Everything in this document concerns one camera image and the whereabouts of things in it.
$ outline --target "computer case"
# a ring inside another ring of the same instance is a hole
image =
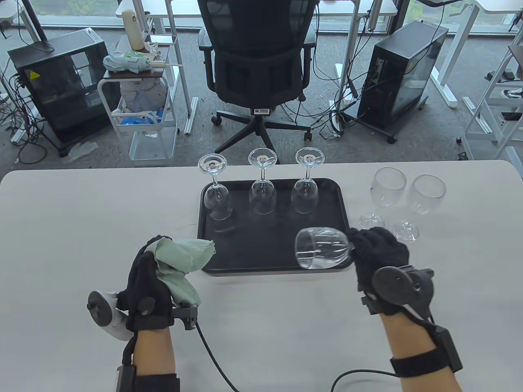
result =
[[[374,46],[358,119],[386,128],[421,99],[448,29],[414,21]]]
[[[42,117],[62,143],[69,145],[110,124],[98,94],[107,48],[91,28],[50,39],[53,51],[25,46],[8,51]],[[118,84],[104,88],[109,106],[120,99]]]

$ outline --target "white bottle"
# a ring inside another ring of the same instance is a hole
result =
[[[131,44],[132,50],[142,50],[145,45],[143,43],[142,31],[136,19],[136,14],[131,9],[126,9],[122,12],[123,26],[126,29],[127,38]]]

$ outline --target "upside-down wine glass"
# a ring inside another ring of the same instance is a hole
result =
[[[291,203],[300,214],[309,214],[318,204],[318,185],[311,178],[311,169],[318,167],[325,160],[323,153],[314,147],[304,147],[296,153],[296,162],[307,169],[305,177],[294,184]]]
[[[347,260],[352,248],[345,233],[331,227],[301,229],[294,241],[298,264],[306,270],[335,267]]]
[[[393,167],[382,167],[376,172],[370,186],[372,201],[378,207],[395,205],[406,186],[407,178],[401,171]],[[366,230],[372,227],[385,227],[385,220],[376,213],[370,213],[360,218],[360,225]]]
[[[425,215],[435,210],[447,194],[445,183],[438,177],[423,174],[414,179],[408,192],[408,204],[418,215]],[[419,238],[419,228],[411,221],[399,221],[392,227],[397,239],[414,242]]]
[[[267,215],[276,207],[276,188],[265,178],[265,170],[276,164],[278,156],[269,148],[257,148],[249,154],[249,163],[260,168],[260,179],[254,181],[249,192],[249,204],[255,214]]]
[[[229,190],[219,184],[216,178],[227,167],[227,160],[220,154],[207,154],[200,158],[198,167],[202,173],[212,176],[212,185],[203,196],[209,217],[215,221],[227,219],[232,214],[232,197]]]

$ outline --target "black mesh chair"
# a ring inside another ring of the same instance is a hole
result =
[[[246,127],[218,147],[220,153],[251,133],[274,150],[267,129],[304,131],[295,122],[267,119],[278,105],[304,100],[309,85],[311,50],[316,32],[311,26],[317,0],[198,0],[205,27],[198,47],[204,54],[207,86],[225,102],[249,108],[252,116],[218,110],[222,117]],[[303,49],[303,67],[301,51]],[[214,69],[211,52],[214,51]]]

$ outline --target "glove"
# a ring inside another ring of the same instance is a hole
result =
[[[405,244],[398,242],[396,237],[383,227],[350,232],[349,240],[354,244],[350,256],[356,265],[358,291],[363,291],[371,300],[364,298],[363,303],[369,308],[373,307],[374,309],[370,310],[374,310],[375,313],[391,316],[400,312],[400,306],[388,303],[376,293],[372,286],[372,277],[382,267],[407,266],[409,253]]]
[[[130,331],[164,329],[174,324],[173,302],[169,288],[156,277],[158,265],[152,252],[145,249],[160,238],[151,238],[140,249],[129,273],[127,288],[117,294],[117,307],[128,310],[126,328]]]

